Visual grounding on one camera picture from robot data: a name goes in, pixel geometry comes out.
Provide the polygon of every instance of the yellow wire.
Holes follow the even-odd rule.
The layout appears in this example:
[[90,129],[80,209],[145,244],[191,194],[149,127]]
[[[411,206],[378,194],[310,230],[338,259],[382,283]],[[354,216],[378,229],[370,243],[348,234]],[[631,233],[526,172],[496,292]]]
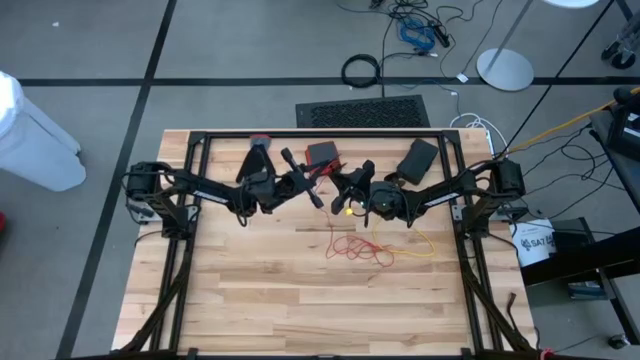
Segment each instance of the yellow wire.
[[[640,87],[637,87],[637,88],[631,90],[632,94],[636,94],[638,92],[640,92]],[[574,117],[573,119],[567,121],[566,123],[564,123],[562,125],[558,125],[558,126],[552,128],[552,129],[549,129],[549,130],[543,132],[542,134],[540,134],[540,135],[538,135],[538,136],[536,136],[536,137],[534,137],[532,139],[529,139],[529,140],[523,142],[522,144],[520,144],[518,146],[512,147],[509,150],[509,153],[515,152],[515,151],[520,150],[522,148],[525,148],[525,147],[527,147],[527,146],[529,146],[529,145],[531,145],[533,143],[536,143],[536,142],[540,141],[541,139],[553,134],[554,132],[557,132],[557,131],[560,131],[562,129],[565,129],[565,128],[567,128],[567,127],[569,127],[569,126],[571,126],[571,125],[573,125],[573,124],[585,119],[586,117],[588,117],[588,116],[590,116],[590,115],[592,115],[594,113],[597,113],[599,111],[604,110],[606,107],[611,106],[614,103],[615,103],[615,100],[611,100],[608,103],[600,106],[599,108],[596,108],[596,109],[593,109],[591,111],[588,111],[588,112],[586,112],[586,113],[584,113],[582,115],[578,115],[578,116]]]
[[[380,245],[380,243],[378,243],[378,237],[376,235],[376,232],[378,230],[378,225],[380,224],[382,218],[378,217],[378,221],[376,221],[375,225],[373,225],[373,231],[372,231],[372,235],[373,235],[373,242],[376,244],[376,246],[378,246],[381,249],[386,249],[384,246]],[[418,234],[420,234],[420,236],[422,236],[423,239],[425,239],[427,241],[427,243],[429,243],[429,246],[431,246],[431,249],[433,249],[433,251],[431,251],[430,253],[415,253],[413,251],[408,251],[408,250],[392,250],[392,249],[386,249],[388,252],[392,253],[392,254],[403,254],[403,255],[410,255],[410,256],[415,256],[415,257],[430,257],[430,256],[434,256],[436,254],[436,247],[433,245],[433,243],[431,242],[431,240],[429,240],[429,238],[427,237],[427,235],[425,235],[422,231],[412,228],[413,231],[417,232]]]

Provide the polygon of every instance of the cart wheel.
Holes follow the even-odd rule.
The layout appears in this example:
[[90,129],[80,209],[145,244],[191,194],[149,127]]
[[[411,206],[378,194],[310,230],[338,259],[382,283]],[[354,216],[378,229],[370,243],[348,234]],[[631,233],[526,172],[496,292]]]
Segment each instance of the cart wheel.
[[622,61],[622,54],[617,54],[611,60],[611,65],[613,65],[614,68],[620,69],[620,70],[628,69],[631,66],[633,66],[633,64],[635,64],[636,54],[631,54],[631,57],[629,57],[629,59],[624,64],[621,61]]
[[607,48],[602,51],[602,54],[600,54],[600,59],[609,60],[613,56],[613,54],[618,52],[619,47],[620,47],[619,42],[617,41],[612,42],[611,45],[607,46]]
[[613,335],[609,340],[607,340],[607,344],[616,350],[620,350],[630,345],[625,334]]

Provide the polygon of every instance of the wooden table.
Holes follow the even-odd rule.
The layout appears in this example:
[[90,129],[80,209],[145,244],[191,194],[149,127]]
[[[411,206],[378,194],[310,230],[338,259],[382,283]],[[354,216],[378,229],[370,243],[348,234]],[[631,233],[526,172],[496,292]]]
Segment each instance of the wooden table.
[[[393,138],[394,130],[374,131],[390,134],[388,138],[335,140],[342,162],[347,163],[345,172],[366,159],[376,165],[374,179],[395,170],[412,139]],[[165,131],[158,160],[182,167],[188,136],[186,130]],[[461,129],[460,136],[467,164],[489,158],[483,130]],[[296,160],[303,162],[307,145],[321,141],[324,139],[274,139],[269,154],[277,172],[289,169],[280,156],[283,147],[289,147]],[[235,176],[248,146],[248,139],[215,139],[207,177],[237,186]],[[453,151],[449,156],[455,164]],[[452,172],[457,172],[455,165]],[[443,179],[437,157],[416,188]],[[318,193],[329,212],[328,205],[337,194],[334,186],[327,180]],[[200,354],[459,355],[460,348],[473,348],[449,205],[430,209],[413,226],[431,239],[434,256],[397,254],[393,266],[381,269],[373,260],[352,261],[342,255],[327,259],[327,217],[304,194],[273,215],[256,214],[247,228],[240,227],[225,207],[207,201],[202,204],[180,352],[197,347]],[[369,228],[361,218],[345,214],[331,216],[330,221],[334,238],[354,234],[371,240],[378,219],[372,215]],[[505,224],[492,224],[491,228],[496,235],[510,239]],[[158,229],[159,224],[143,226],[140,234]],[[398,220],[382,221],[377,237],[395,249],[433,250]],[[159,235],[138,244],[114,348],[126,344],[153,310],[167,244]],[[512,312],[520,331],[534,345],[533,320],[513,249],[492,238],[484,239],[483,245],[496,305],[506,313],[509,293],[517,294]],[[490,348],[486,315],[476,303],[484,346]],[[161,348],[168,343],[172,309],[167,314]]]

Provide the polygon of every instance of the white trash can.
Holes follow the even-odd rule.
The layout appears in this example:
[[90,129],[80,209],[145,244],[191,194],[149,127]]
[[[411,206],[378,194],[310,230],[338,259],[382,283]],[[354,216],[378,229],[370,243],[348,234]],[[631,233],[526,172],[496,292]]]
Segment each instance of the white trash can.
[[52,191],[86,178],[80,145],[27,99],[13,77],[0,72],[0,168]]

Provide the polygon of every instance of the white cable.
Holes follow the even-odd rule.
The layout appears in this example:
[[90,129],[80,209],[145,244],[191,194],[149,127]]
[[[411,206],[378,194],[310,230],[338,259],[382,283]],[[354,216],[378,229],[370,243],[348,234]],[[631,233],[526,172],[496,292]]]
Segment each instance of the white cable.
[[473,116],[474,117],[472,122],[470,122],[467,125],[465,125],[466,128],[483,128],[483,129],[487,130],[486,125],[489,125],[489,126],[491,126],[493,128],[493,130],[495,130],[496,133],[498,133],[498,136],[500,136],[500,139],[504,143],[505,148],[507,147],[507,140],[504,138],[504,136],[502,136],[502,133],[500,132],[500,130],[498,130],[498,128],[495,127],[495,125],[493,125],[489,120],[481,118],[480,116],[478,116],[478,114],[464,113],[462,115],[456,116],[449,123],[449,127],[453,127],[453,124],[455,124],[456,121],[462,119],[465,116]]

